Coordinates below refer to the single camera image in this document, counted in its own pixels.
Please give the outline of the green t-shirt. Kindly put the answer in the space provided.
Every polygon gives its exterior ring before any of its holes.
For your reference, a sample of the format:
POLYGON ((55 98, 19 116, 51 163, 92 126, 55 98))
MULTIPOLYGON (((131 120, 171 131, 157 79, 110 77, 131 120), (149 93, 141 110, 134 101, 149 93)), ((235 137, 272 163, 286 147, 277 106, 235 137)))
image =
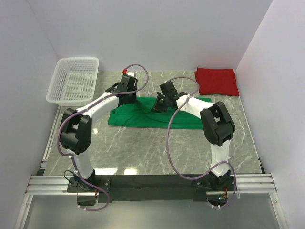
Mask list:
MULTIPOLYGON (((139 97, 135 103, 124 104, 111 110, 108 125, 166 129, 175 109, 169 108, 165 113, 153 113, 151 109, 155 101, 153 97, 139 97)), ((172 121, 171 128, 202 130, 203 126, 200 118, 179 111, 172 121)))

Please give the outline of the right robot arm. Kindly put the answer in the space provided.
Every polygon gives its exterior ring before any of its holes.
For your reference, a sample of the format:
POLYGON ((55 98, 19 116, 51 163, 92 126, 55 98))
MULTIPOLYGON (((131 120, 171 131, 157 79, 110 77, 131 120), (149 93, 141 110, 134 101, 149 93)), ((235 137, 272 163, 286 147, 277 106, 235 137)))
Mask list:
POLYGON ((220 190, 226 186, 231 175, 229 160, 229 146, 235 124, 223 102, 205 102, 194 98, 185 92, 177 92, 173 82, 167 81, 160 85, 161 92, 157 94, 152 112, 164 113, 168 108, 176 111, 172 115, 166 136, 166 150, 169 162, 175 173, 187 180, 195 180, 207 190, 220 190), (175 168, 169 151, 169 133, 175 115, 183 111, 201 120, 204 136, 211 144, 210 169, 198 177, 186 177, 175 168))

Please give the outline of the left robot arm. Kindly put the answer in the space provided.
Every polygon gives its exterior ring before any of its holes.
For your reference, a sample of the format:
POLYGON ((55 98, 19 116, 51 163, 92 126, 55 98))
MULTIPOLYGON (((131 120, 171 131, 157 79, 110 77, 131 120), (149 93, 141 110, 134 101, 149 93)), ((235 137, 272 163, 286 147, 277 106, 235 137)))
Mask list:
POLYGON ((110 111, 137 101, 138 80, 135 73, 123 73, 121 80, 100 97, 78 109, 65 110, 57 137, 62 156, 69 156, 74 167, 74 180, 85 192, 98 188, 99 181, 89 159, 92 125, 110 111))

